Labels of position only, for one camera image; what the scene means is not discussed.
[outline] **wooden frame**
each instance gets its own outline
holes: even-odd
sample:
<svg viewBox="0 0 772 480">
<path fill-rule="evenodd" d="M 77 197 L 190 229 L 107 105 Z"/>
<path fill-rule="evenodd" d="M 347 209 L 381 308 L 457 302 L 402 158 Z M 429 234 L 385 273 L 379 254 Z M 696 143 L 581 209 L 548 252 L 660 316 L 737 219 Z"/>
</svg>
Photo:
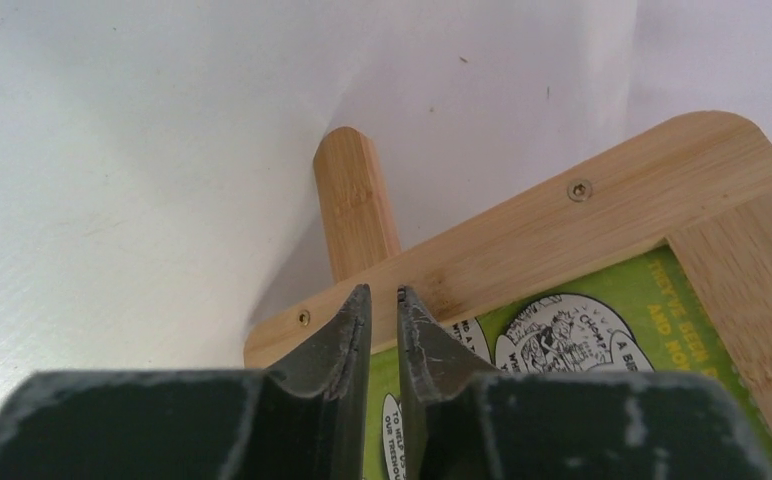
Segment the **wooden frame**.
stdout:
<svg viewBox="0 0 772 480">
<path fill-rule="evenodd" d="M 365 144 L 354 134 L 345 131 L 346 146 Z M 366 148 L 351 151 L 373 155 Z M 394 229 L 378 194 L 376 157 L 359 172 L 370 191 L 346 199 L 347 209 L 328 211 L 322 198 L 323 212 L 332 212 L 325 215 L 328 238 L 343 231 L 365 244 Z M 591 184 L 591 192 L 579 192 L 588 198 L 576 202 L 568 190 L 579 183 Z M 348 216 L 358 209 L 375 220 Z M 340 219 L 333 233 L 330 215 Z M 343 224 L 343 216 L 351 219 Z M 772 429 L 772 144 L 753 123 L 724 112 L 675 117 L 406 252 L 396 254 L 397 243 L 378 250 L 345 274 L 336 273 L 343 248 L 333 248 L 339 283 L 256 325 L 245 363 L 260 367 L 283 356 L 359 283 L 371 286 L 371 344 L 381 351 L 395 345 L 399 285 L 412 285 L 436 318 L 451 324 L 666 242 Z"/>
</svg>

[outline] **cartoon drawing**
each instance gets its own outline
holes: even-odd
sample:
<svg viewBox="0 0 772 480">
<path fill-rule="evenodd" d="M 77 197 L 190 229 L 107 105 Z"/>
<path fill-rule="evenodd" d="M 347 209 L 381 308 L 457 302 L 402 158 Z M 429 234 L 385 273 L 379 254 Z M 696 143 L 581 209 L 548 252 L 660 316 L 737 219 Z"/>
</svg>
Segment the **cartoon drawing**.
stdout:
<svg viewBox="0 0 772 480">
<path fill-rule="evenodd" d="M 391 393 L 383 398 L 383 461 L 389 480 L 407 478 L 404 464 L 404 421 L 401 405 Z"/>
<path fill-rule="evenodd" d="M 612 308 L 568 293 L 527 305 L 498 337 L 495 364 L 513 373 L 653 371 Z"/>
<path fill-rule="evenodd" d="M 455 323 L 446 328 L 446 330 L 452 337 L 474 352 L 475 355 L 492 363 L 491 356 L 489 355 L 489 345 L 486 344 L 486 336 L 483 334 L 483 329 L 480 328 L 476 318 Z"/>
</svg>

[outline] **wooden stand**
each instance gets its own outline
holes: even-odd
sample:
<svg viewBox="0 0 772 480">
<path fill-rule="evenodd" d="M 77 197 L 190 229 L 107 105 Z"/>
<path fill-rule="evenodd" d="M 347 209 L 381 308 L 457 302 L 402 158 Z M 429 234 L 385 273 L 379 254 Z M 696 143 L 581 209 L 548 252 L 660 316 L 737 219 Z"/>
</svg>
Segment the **wooden stand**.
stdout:
<svg viewBox="0 0 772 480">
<path fill-rule="evenodd" d="M 301 343 L 360 283 L 378 352 L 395 345 L 399 285 L 452 324 L 668 242 L 772 429 L 772 144 L 750 121 L 675 117 L 403 253 L 370 140 L 330 133 L 315 170 L 338 283 L 258 324 L 249 367 Z"/>
</svg>

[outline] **wooden plank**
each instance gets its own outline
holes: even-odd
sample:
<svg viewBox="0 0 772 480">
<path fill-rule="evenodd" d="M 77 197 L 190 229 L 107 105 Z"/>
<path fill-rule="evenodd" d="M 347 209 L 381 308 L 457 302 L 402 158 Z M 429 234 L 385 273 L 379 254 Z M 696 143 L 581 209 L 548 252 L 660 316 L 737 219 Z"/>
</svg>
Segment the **wooden plank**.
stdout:
<svg viewBox="0 0 772 480">
<path fill-rule="evenodd" d="M 772 193 L 668 240 L 772 429 Z"/>
<path fill-rule="evenodd" d="M 593 194 L 575 203 L 575 180 Z M 372 348 L 395 344 L 395 291 L 412 285 L 443 323 L 642 254 L 666 235 L 772 192 L 772 145 L 723 112 L 675 117 L 543 184 L 257 324 L 245 344 L 265 366 L 324 325 L 354 285 L 372 289 Z M 302 311 L 312 321 L 298 322 Z"/>
<path fill-rule="evenodd" d="M 372 141 L 350 127 L 333 130 L 313 160 L 333 280 L 340 282 L 401 252 L 398 230 Z"/>
</svg>

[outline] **white surface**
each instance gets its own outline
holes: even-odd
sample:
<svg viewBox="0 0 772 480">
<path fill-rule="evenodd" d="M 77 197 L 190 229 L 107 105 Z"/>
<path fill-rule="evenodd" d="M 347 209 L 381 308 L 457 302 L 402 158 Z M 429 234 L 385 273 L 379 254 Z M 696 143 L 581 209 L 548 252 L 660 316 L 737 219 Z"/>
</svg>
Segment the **white surface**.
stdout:
<svg viewBox="0 0 772 480">
<path fill-rule="evenodd" d="M 240 366 L 331 283 L 332 127 L 376 141 L 405 247 L 675 113 L 772 138 L 772 4 L 700 3 L 0 0 L 0 401 Z"/>
</svg>

